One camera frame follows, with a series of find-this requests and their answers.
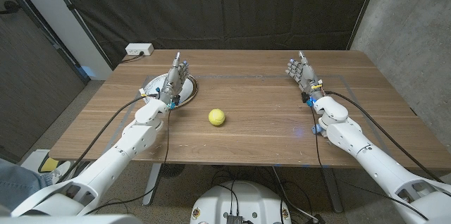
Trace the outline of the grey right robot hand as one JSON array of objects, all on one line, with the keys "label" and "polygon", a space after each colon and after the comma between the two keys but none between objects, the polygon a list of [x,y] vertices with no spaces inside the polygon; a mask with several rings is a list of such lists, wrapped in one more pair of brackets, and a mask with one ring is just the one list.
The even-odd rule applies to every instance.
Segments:
[{"label": "grey right robot hand", "polygon": [[298,84],[303,102],[314,103],[325,96],[322,90],[323,82],[314,72],[303,51],[299,51],[298,60],[290,59],[285,72]]}]

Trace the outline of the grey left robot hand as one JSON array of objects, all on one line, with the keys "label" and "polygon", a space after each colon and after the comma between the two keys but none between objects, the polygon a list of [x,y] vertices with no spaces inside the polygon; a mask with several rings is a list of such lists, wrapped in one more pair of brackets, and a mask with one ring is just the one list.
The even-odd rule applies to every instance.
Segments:
[{"label": "grey left robot hand", "polygon": [[179,99],[183,84],[189,74],[189,66],[186,61],[180,60],[180,52],[178,51],[173,60],[163,86],[158,93],[158,100],[165,103],[167,109],[172,110]]}]

